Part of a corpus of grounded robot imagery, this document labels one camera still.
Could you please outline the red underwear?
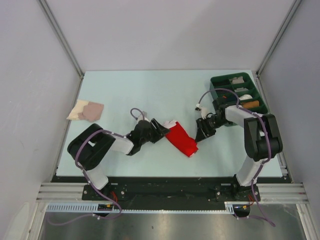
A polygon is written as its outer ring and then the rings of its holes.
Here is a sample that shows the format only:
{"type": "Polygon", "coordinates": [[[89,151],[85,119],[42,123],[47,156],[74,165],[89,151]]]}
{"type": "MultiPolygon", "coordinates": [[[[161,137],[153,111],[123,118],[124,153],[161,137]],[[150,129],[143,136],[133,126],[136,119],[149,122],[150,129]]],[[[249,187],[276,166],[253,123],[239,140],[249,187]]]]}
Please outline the red underwear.
{"type": "Polygon", "coordinates": [[[165,135],[166,139],[185,156],[190,158],[198,151],[196,141],[188,135],[178,121],[165,121],[163,126],[169,130],[165,135]]]}

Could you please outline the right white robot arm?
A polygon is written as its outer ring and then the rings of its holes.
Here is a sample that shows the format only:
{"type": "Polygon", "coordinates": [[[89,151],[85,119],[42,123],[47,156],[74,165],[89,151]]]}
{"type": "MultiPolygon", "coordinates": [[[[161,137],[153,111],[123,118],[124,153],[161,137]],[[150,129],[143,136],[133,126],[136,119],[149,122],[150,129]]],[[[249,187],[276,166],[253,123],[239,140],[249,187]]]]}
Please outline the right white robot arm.
{"type": "Polygon", "coordinates": [[[283,150],[283,142],[276,117],[273,114],[259,114],[239,104],[217,105],[215,113],[208,112],[200,103],[195,110],[201,117],[196,120],[195,142],[199,143],[216,133],[216,129],[228,122],[243,128],[246,158],[235,175],[237,184],[230,188],[231,196],[242,201],[249,194],[248,186],[254,185],[266,163],[283,150]]]}

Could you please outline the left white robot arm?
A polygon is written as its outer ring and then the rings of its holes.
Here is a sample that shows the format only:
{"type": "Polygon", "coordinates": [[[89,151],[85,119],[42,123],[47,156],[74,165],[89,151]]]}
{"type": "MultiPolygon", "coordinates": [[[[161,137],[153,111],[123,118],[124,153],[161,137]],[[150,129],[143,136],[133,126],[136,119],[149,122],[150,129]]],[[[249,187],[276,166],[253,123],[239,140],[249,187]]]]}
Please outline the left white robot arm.
{"type": "Polygon", "coordinates": [[[127,135],[103,129],[93,123],[78,135],[67,147],[75,165],[82,171],[88,183],[93,185],[93,194],[100,200],[110,196],[108,177],[104,174],[101,162],[107,152],[114,151],[132,156],[148,142],[153,144],[164,138],[170,130],[154,118],[141,119],[127,135]]]}

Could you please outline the beige and mauve underwear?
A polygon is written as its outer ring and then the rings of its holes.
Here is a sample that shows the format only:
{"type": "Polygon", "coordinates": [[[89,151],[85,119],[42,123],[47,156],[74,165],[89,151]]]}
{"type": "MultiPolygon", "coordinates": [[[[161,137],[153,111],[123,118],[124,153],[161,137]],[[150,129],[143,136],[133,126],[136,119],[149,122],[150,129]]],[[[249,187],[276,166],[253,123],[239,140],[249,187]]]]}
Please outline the beige and mauve underwear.
{"type": "Polygon", "coordinates": [[[77,99],[66,119],[70,121],[85,120],[92,123],[101,118],[103,110],[104,105],[101,103],[77,99]]]}

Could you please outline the dark blue rolled cloth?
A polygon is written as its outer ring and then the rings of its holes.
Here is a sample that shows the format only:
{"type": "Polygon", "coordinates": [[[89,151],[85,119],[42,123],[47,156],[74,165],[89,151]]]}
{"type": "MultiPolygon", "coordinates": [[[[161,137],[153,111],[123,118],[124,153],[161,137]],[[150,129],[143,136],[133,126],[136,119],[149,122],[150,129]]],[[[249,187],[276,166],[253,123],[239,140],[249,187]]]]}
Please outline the dark blue rolled cloth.
{"type": "Polygon", "coordinates": [[[236,102],[237,101],[237,97],[230,93],[230,92],[223,92],[219,95],[223,100],[225,100],[226,102],[236,102]]]}

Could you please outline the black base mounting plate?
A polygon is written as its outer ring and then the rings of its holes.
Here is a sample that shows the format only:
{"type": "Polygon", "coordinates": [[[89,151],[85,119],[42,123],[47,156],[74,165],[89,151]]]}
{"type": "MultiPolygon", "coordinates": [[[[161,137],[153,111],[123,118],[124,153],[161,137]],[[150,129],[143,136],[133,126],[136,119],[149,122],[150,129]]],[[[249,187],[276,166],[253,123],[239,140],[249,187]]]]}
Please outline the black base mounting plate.
{"type": "Polygon", "coordinates": [[[240,187],[233,177],[111,177],[101,190],[94,190],[84,177],[54,176],[52,183],[83,184],[80,199],[106,202],[116,208],[147,207],[169,210],[212,210],[225,202],[253,202],[260,199],[263,184],[291,183],[287,176],[260,177],[253,187],[240,187]]]}

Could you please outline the white rolled cloth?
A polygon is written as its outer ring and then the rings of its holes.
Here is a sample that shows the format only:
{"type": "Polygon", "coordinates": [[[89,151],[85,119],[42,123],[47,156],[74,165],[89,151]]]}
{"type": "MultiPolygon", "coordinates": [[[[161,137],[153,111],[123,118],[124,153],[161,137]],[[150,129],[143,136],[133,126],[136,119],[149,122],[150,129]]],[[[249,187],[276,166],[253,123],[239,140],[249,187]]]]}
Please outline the white rolled cloth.
{"type": "Polygon", "coordinates": [[[239,99],[240,99],[241,101],[250,100],[250,99],[252,99],[252,98],[253,98],[253,97],[252,97],[250,94],[244,94],[244,95],[242,95],[242,96],[239,97],[239,99]]]}

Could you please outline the green compartment tray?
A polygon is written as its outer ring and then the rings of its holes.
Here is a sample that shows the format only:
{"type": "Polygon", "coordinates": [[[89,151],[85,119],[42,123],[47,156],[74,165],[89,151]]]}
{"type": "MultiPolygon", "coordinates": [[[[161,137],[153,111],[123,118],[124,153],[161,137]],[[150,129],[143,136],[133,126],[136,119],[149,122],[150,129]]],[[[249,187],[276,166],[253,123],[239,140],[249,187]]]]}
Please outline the green compartment tray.
{"type": "Polygon", "coordinates": [[[232,73],[232,74],[225,74],[225,75],[219,75],[219,76],[213,76],[210,79],[210,89],[213,90],[211,92],[212,98],[214,100],[219,99],[223,104],[230,106],[230,105],[235,105],[237,102],[232,101],[232,102],[226,102],[224,99],[220,97],[221,93],[232,93],[234,94],[237,99],[239,97],[249,94],[252,96],[252,99],[248,100],[240,100],[239,99],[239,105],[242,107],[242,103],[244,102],[250,102],[250,101],[259,101],[259,107],[256,108],[251,108],[248,109],[252,112],[256,112],[258,114],[267,114],[268,113],[268,108],[267,105],[265,104],[263,98],[261,97],[258,89],[256,88],[254,81],[252,78],[249,76],[248,73],[246,72],[237,72],[237,73],[232,73]],[[240,77],[242,76],[244,79],[244,83],[241,84],[231,84],[230,79],[240,77]],[[222,81],[222,80],[229,80],[230,85],[225,85],[225,86],[220,86],[220,87],[215,87],[212,82],[214,81],[222,81]],[[241,92],[235,92],[235,89],[237,88],[247,88],[248,91],[241,91],[241,92]]]}

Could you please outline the light grey rolled cloth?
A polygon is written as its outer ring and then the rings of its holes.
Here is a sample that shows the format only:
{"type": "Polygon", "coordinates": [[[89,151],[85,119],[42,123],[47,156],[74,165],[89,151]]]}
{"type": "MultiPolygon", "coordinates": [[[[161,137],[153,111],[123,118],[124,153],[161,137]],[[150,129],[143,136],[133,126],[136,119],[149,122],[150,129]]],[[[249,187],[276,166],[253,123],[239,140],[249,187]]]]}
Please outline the light grey rolled cloth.
{"type": "Polygon", "coordinates": [[[240,88],[236,88],[234,91],[237,92],[243,92],[243,91],[248,91],[249,89],[246,87],[240,87],[240,88]]]}

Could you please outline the brown rolled cloth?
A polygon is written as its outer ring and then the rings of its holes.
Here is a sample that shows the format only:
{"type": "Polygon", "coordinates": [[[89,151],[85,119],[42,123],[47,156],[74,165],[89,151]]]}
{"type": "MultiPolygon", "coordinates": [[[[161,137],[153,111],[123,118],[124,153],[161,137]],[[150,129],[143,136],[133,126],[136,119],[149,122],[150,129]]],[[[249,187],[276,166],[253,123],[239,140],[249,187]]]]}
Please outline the brown rolled cloth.
{"type": "Polygon", "coordinates": [[[245,109],[258,108],[260,106],[260,102],[258,100],[242,102],[241,106],[245,109]]]}

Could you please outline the aluminium frame rail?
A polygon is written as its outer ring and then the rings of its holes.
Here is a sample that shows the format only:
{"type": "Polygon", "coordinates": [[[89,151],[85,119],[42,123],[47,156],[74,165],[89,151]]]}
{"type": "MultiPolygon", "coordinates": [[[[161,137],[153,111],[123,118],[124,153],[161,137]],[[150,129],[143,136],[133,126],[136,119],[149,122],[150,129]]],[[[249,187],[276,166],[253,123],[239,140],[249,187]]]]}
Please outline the aluminium frame rail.
{"type": "MultiPolygon", "coordinates": [[[[219,169],[202,163],[202,173],[192,161],[148,161],[142,165],[130,161],[127,174],[110,173],[112,177],[151,178],[224,178],[219,169]]],[[[83,201],[82,183],[53,183],[51,176],[40,185],[36,201],[42,210],[50,203],[104,203],[83,201]]],[[[249,218],[232,214],[203,213],[112,213],[97,219],[84,213],[48,213],[48,221],[38,227],[44,240],[317,240],[320,237],[315,210],[311,208],[305,186],[291,179],[282,185],[263,184],[260,203],[251,206],[249,218]]]]}

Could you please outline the right aluminium corner post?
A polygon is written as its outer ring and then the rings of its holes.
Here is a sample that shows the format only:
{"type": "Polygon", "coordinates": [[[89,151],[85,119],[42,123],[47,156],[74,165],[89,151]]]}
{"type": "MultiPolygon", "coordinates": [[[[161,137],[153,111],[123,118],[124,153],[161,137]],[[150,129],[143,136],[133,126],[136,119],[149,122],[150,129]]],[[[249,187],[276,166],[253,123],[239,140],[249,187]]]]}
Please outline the right aluminium corner post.
{"type": "Polygon", "coordinates": [[[279,45],[280,41],[282,40],[284,34],[286,33],[288,27],[290,26],[293,18],[295,17],[296,13],[298,12],[301,4],[303,3],[303,0],[294,0],[285,15],[284,20],[282,21],[275,37],[273,38],[271,45],[269,46],[266,54],[264,55],[261,63],[259,64],[257,70],[255,71],[255,74],[259,77],[261,73],[264,71],[267,63],[271,59],[273,53],[275,52],[277,46],[279,45]]]}

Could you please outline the aluminium corner post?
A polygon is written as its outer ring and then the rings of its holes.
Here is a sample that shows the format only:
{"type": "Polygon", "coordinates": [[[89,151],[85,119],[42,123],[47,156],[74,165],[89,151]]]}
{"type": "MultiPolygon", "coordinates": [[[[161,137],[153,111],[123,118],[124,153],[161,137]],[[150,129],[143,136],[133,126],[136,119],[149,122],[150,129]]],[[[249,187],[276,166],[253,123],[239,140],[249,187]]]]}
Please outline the aluminium corner post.
{"type": "Polygon", "coordinates": [[[83,72],[80,64],[78,63],[76,56],[75,56],[70,44],[68,43],[68,40],[65,37],[65,34],[63,33],[50,5],[48,4],[48,2],[46,0],[37,0],[36,2],[39,4],[41,10],[43,11],[44,16],[46,17],[50,27],[52,28],[57,40],[59,41],[67,58],[69,59],[72,67],[76,71],[79,78],[83,79],[84,72],[83,72]]]}
{"type": "Polygon", "coordinates": [[[273,53],[275,52],[277,46],[279,45],[280,41],[282,40],[284,34],[286,33],[288,27],[290,26],[293,18],[295,17],[296,13],[298,12],[301,4],[303,3],[303,0],[294,0],[285,15],[284,20],[282,21],[275,37],[273,38],[271,45],[269,46],[266,54],[264,55],[261,63],[259,64],[257,70],[255,71],[255,74],[259,77],[261,73],[264,71],[267,63],[271,59],[273,53]]]}

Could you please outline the left aluminium corner post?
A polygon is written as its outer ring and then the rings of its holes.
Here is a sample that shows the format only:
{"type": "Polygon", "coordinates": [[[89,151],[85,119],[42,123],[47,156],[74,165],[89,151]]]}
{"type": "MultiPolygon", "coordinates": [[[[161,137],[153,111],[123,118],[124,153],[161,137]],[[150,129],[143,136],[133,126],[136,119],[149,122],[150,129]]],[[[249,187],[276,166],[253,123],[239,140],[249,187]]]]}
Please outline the left aluminium corner post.
{"type": "Polygon", "coordinates": [[[65,34],[63,33],[50,5],[48,4],[48,2],[46,0],[37,0],[36,2],[39,4],[41,10],[43,11],[44,16],[46,17],[50,27],[52,28],[57,40],[59,41],[67,58],[69,59],[72,67],[76,71],[79,78],[83,79],[84,72],[83,72],[80,64],[78,63],[76,56],[75,56],[70,44],[68,43],[68,40],[65,37],[65,34]]]}

